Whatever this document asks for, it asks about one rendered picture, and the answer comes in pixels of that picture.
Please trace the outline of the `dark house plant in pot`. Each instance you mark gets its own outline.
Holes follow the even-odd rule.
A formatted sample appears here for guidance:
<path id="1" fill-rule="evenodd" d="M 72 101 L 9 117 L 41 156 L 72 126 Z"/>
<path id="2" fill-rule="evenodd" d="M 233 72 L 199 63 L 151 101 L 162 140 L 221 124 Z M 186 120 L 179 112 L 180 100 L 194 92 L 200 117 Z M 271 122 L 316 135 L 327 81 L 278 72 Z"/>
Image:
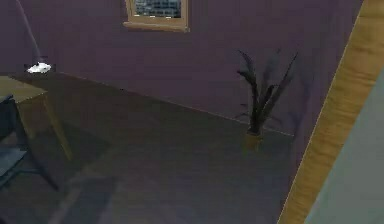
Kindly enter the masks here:
<path id="1" fill-rule="evenodd" d="M 257 81 L 257 73 L 253 59 L 244 51 L 239 50 L 240 55 L 245 61 L 245 70 L 237 70 L 237 73 L 245 79 L 250 86 L 251 91 L 251 109 L 249 112 L 239 114 L 249 118 L 248 129 L 245 134 L 244 149 L 257 151 L 263 141 L 264 123 L 271 117 L 277 101 L 284 90 L 290 84 L 293 76 L 290 74 L 292 66 L 298 56 L 295 53 L 281 81 L 277 84 L 269 84 L 269 78 L 275 71 L 279 62 L 280 48 L 277 48 L 274 54 L 268 59 L 265 69 L 262 72 L 262 79 Z"/>

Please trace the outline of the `wooden framed window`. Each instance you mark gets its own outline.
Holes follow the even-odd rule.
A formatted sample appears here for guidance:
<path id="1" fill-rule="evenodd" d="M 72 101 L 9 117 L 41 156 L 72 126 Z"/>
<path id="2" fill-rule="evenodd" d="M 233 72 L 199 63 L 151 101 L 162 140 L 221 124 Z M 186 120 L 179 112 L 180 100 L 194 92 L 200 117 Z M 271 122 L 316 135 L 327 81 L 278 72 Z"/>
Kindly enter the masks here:
<path id="1" fill-rule="evenodd" d="M 189 0 L 125 0 L 127 20 L 132 29 L 183 32 L 190 31 Z"/>

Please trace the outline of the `floor lamp with white base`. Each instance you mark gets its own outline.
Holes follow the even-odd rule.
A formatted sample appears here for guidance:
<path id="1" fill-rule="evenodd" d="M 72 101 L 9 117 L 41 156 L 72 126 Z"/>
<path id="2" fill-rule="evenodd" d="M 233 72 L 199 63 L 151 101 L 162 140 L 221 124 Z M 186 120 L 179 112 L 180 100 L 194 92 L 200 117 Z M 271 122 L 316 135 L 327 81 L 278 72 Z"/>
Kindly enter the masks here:
<path id="1" fill-rule="evenodd" d="M 31 41 L 33 52 L 34 52 L 34 64 L 27 66 L 26 71 L 30 74 L 46 74 L 52 70 L 52 65 L 47 63 L 45 60 L 45 57 L 41 54 L 40 48 L 38 46 L 36 38 L 34 37 L 32 28 L 30 26 L 25 10 L 21 4 L 21 1 L 15 0 L 15 2 L 20 12 L 20 15 L 22 17 L 24 26 L 26 28 L 26 32 Z"/>

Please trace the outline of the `olive wooden table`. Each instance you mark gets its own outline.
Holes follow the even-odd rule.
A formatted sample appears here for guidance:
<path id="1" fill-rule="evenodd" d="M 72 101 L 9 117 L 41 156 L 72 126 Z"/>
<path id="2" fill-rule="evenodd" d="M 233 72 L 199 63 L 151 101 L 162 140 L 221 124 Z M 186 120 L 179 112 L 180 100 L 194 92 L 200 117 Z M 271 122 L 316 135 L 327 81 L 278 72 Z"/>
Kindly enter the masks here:
<path id="1" fill-rule="evenodd" d="M 14 95 L 22 122 L 29 138 L 35 137 L 37 130 L 34 129 L 27 121 L 26 108 L 33 105 L 42 105 L 44 107 L 50 125 L 52 126 L 67 159 L 71 161 L 73 159 L 73 152 L 65 136 L 61 122 L 59 121 L 59 118 L 50 103 L 48 91 L 35 87 L 31 84 L 21 82 L 11 78 L 10 76 L 0 76 L 0 97 L 8 94 Z"/>

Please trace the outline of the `dark grey chair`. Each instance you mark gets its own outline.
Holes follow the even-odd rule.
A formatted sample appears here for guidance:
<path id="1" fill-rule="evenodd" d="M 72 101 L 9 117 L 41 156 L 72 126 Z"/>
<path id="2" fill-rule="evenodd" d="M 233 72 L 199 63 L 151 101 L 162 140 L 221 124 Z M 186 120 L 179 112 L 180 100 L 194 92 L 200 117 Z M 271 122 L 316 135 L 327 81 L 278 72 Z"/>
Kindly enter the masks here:
<path id="1" fill-rule="evenodd" d="M 0 190 L 20 174 L 40 175 L 55 191 L 59 186 L 34 155 L 12 94 L 0 99 Z"/>

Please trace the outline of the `wooden door frame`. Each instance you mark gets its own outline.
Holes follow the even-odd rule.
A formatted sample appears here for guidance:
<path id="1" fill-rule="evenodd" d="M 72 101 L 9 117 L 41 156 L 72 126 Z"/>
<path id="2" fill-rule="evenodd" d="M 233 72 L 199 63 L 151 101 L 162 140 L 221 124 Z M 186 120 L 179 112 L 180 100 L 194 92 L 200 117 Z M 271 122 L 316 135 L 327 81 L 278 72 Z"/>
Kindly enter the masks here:
<path id="1" fill-rule="evenodd" d="M 363 0 L 276 224 L 304 224 L 384 68 L 384 0 Z"/>

